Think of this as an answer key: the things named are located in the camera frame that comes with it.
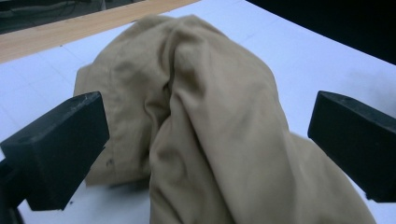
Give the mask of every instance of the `white tabletop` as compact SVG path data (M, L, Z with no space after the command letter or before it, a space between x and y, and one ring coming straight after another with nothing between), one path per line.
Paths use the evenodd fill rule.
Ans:
M320 90L354 97L396 118L395 65L244 0L202 0L164 13L190 14L212 23L269 65L292 132L306 136ZM129 26L1 63L0 141L72 97L77 70ZM396 204L363 200L378 223L396 223ZM32 212L26 202L19 208L27 224L149 223L149 191L135 185L86 189L82 184L63 212Z

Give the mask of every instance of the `beige fabric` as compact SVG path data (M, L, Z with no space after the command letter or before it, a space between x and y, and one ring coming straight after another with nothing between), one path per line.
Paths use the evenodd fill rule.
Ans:
M78 72L75 94L88 91L111 137L87 183L150 176L151 223L374 223L289 132L270 69L196 17L138 21Z

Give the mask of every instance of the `dark background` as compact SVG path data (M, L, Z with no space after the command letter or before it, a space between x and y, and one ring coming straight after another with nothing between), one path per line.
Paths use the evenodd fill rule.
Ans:
M396 64L396 1L248 0L311 31Z
M138 1L106 0L106 8ZM102 4L102 0L0 0L0 35L97 12Z

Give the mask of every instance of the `wooden surface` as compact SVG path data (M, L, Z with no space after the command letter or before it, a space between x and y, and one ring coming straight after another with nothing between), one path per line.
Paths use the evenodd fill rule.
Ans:
M146 0L124 7L0 35L0 63L98 34L149 14L160 14L198 0Z

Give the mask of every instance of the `khaki cloth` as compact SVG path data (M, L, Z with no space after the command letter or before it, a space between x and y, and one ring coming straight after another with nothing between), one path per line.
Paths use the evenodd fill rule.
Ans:
M374 223L290 133L267 65L196 17L136 22L78 71L75 94L88 91L111 137L86 181L150 176L151 223Z

